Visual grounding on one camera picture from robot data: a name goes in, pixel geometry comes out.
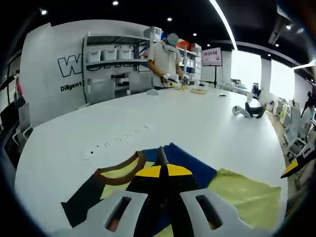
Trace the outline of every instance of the white table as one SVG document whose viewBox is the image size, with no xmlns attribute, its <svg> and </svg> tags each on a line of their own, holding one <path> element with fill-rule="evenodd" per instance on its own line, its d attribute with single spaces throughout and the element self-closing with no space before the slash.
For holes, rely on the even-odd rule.
<svg viewBox="0 0 316 237">
<path fill-rule="evenodd" d="M 218 97 L 220 93 L 227 97 Z M 36 127 L 24 147 L 16 192 L 45 231 L 70 228 L 60 202 L 66 202 L 97 168 L 118 164 L 137 150 L 173 142 L 215 169 L 281 186 L 281 222 L 287 201 L 287 180 L 280 179 L 285 170 L 282 150 L 266 115 L 251 119 L 232 114 L 234 105 L 244 108 L 245 102 L 243 95 L 214 88 L 206 95 L 167 89 L 158 96 L 132 95 L 55 118 Z M 103 148 L 105 154 L 95 152 L 85 160 L 90 150 L 106 142 L 112 146 Z"/>
</svg>

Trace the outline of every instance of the ceiling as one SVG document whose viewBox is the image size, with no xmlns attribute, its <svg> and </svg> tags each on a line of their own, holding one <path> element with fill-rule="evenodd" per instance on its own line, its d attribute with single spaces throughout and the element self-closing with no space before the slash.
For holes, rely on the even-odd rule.
<svg viewBox="0 0 316 237">
<path fill-rule="evenodd" d="M 209 0 L 160 0 L 156 3 L 148 0 L 118 0 L 118 6 L 112 6 L 112 0 L 61 1 L 48 0 L 45 3 L 33 3 L 29 9 L 17 10 L 16 25 L 9 31 L 15 33 L 19 24 L 29 19 L 31 24 L 26 31 L 51 22 L 52 26 L 66 22 L 86 19 L 111 19 L 157 26 L 167 32 L 175 32 L 179 37 L 196 42 L 203 48 L 211 40 L 230 40 L 226 29 Z M 283 26 L 277 40 L 279 47 L 269 44 L 269 38 L 275 28 L 278 13 L 274 0 L 217 0 L 233 31 L 236 41 L 249 42 L 281 52 L 300 64 L 309 62 L 305 33 L 297 33 L 301 27 L 293 24 L 289 31 Z M 41 16 L 39 7 L 48 10 Z M 26 36 L 22 34 L 15 51 L 23 46 Z"/>
</svg>

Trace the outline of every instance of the chair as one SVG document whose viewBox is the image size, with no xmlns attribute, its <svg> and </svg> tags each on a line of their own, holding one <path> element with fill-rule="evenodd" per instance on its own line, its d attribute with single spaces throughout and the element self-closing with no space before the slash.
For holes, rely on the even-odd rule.
<svg viewBox="0 0 316 237">
<path fill-rule="evenodd" d="M 291 106 L 291 123 L 283 136 L 289 148 L 287 156 L 293 154 L 298 155 L 306 146 L 306 141 L 299 137 L 301 125 L 301 112 L 297 107 Z"/>
<path fill-rule="evenodd" d="M 109 79 L 92 79 L 89 103 L 91 105 L 115 98 L 115 82 Z"/>
<path fill-rule="evenodd" d="M 132 94 L 145 92 L 153 88 L 150 72 L 131 72 L 128 81 L 129 90 Z"/>
<path fill-rule="evenodd" d="M 19 122 L 19 127 L 16 129 L 16 133 L 12 136 L 12 139 L 18 146 L 23 148 L 33 131 L 29 103 L 25 103 L 19 108 Z"/>
</svg>

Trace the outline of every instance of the yellow cloth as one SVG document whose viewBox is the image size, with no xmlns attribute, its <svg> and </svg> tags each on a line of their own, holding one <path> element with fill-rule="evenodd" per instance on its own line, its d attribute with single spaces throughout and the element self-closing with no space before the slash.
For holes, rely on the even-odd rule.
<svg viewBox="0 0 316 237">
<path fill-rule="evenodd" d="M 250 226 L 265 229 L 275 227 L 281 187 L 220 169 L 207 188 L 235 206 L 239 218 Z"/>
<path fill-rule="evenodd" d="M 108 172 L 101 173 L 104 177 L 111 178 L 111 179 L 117 179 L 120 177 L 126 176 L 128 173 L 132 172 L 133 169 L 136 167 L 138 163 L 139 158 L 136 158 L 131 164 L 128 164 L 127 166 L 123 167 L 122 169 L 116 169 L 111 170 Z"/>
<path fill-rule="evenodd" d="M 108 178 L 124 177 L 125 175 L 127 175 L 129 172 L 131 172 L 136 167 L 137 163 L 138 163 L 138 158 L 135 161 L 133 161 L 131 164 L 125 166 L 122 169 L 104 172 L 104 173 L 102 173 L 102 175 L 105 177 L 108 177 Z M 154 164 L 154 162 L 147 161 L 145 163 L 144 168 L 151 167 L 153 164 Z M 116 190 L 126 190 L 126 188 L 129 184 L 130 184 L 130 182 L 127 184 L 122 184 L 122 185 L 108 185 L 107 184 L 103 189 L 103 193 L 102 193 L 100 199 L 105 199 L 105 198 L 109 197 Z"/>
</svg>

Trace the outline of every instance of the white shirt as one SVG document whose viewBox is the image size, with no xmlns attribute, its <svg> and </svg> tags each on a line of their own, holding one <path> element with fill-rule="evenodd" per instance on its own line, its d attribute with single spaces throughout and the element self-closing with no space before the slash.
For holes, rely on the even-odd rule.
<svg viewBox="0 0 316 237">
<path fill-rule="evenodd" d="M 151 46 L 148 59 L 152 60 L 163 73 L 174 75 L 176 74 L 176 64 L 181 62 L 181 54 L 178 49 L 176 49 L 175 53 L 166 52 L 161 41 Z M 160 78 L 155 74 L 153 86 L 166 87 L 166 85 L 162 85 Z"/>
<path fill-rule="evenodd" d="M 305 130 L 305 125 L 308 123 L 311 123 L 311 109 L 309 107 L 306 108 L 306 110 L 303 113 L 303 116 L 301 117 L 301 126 L 300 126 L 300 136 L 305 137 L 307 135 L 307 131 Z"/>
</svg>

